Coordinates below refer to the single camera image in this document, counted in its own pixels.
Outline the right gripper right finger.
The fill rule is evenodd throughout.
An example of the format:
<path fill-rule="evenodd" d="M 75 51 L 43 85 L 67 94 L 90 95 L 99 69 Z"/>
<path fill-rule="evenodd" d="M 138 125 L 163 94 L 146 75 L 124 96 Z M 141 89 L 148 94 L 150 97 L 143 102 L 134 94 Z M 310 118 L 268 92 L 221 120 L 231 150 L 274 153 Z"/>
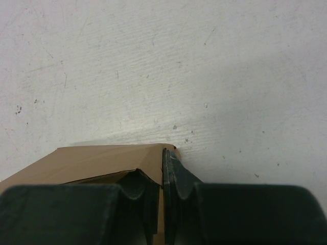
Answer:
<path fill-rule="evenodd" d="M 166 244 L 326 244 L 316 198 L 292 185 L 204 183 L 164 150 Z"/>

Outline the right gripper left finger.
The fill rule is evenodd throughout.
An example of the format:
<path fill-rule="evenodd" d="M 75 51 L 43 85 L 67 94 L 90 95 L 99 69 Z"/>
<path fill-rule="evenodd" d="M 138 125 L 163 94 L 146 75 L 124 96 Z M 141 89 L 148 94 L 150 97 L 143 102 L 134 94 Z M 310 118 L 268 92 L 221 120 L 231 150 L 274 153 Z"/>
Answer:
<path fill-rule="evenodd" d="M 112 184 L 10 187 L 1 244 L 152 244 L 159 189 L 137 170 Z"/>

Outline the brown cardboard box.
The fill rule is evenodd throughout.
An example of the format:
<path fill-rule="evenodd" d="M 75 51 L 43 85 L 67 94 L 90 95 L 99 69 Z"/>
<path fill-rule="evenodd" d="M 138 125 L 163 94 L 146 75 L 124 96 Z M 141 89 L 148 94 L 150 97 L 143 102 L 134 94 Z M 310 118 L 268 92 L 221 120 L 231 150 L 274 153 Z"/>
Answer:
<path fill-rule="evenodd" d="M 139 171 L 160 186 L 162 202 L 162 154 L 179 150 L 172 144 L 93 145 L 58 148 L 1 182 L 1 195 L 16 185 L 112 184 Z"/>

